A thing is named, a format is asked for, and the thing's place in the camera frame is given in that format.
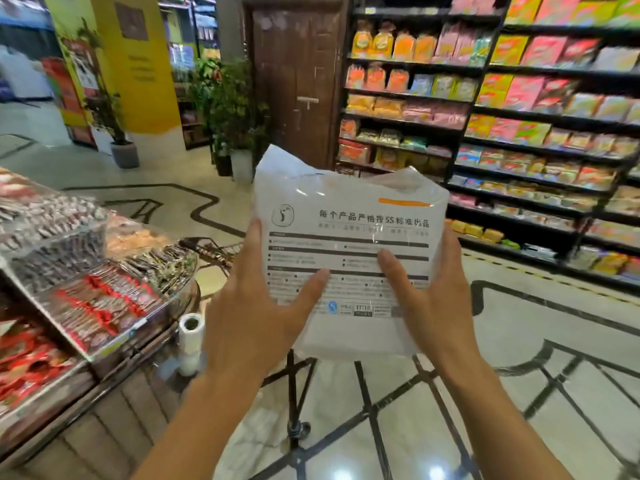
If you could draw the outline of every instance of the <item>logo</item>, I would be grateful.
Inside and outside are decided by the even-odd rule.
[[[293,212],[293,207],[289,204],[283,203],[277,209],[274,209],[271,215],[271,222],[273,222],[278,227],[289,227],[292,222],[295,214]]]

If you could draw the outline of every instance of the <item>orange stripe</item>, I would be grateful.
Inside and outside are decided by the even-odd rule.
[[[393,200],[390,198],[379,198],[378,202],[388,203],[391,205],[402,205],[404,207],[430,207],[430,203],[418,202],[415,200]]]

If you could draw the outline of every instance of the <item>wooden door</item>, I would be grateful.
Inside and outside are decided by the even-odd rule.
[[[244,35],[274,144],[333,168],[347,0],[245,4]]]

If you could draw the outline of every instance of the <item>cart wheel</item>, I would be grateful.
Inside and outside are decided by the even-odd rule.
[[[306,440],[311,433],[311,424],[307,421],[288,423],[287,432],[292,440]]]

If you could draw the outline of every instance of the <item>marble floor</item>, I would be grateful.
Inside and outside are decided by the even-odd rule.
[[[94,196],[176,238],[234,244],[251,215],[251,188],[218,177],[207,148],[121,171],[91,150],[36,144],[1,164]],[[640,478],[640,299],[475,251],[464,250],[463,265],[481,351],[551,451],[576,480]],[[198,282],[205,306],[225,275],[204,267]],[[287,437],[292,410],[311,426],[300,441]],[[231,437],[214,476],[462,478],[481,476],[460,414],[423,356],[283,363]]]

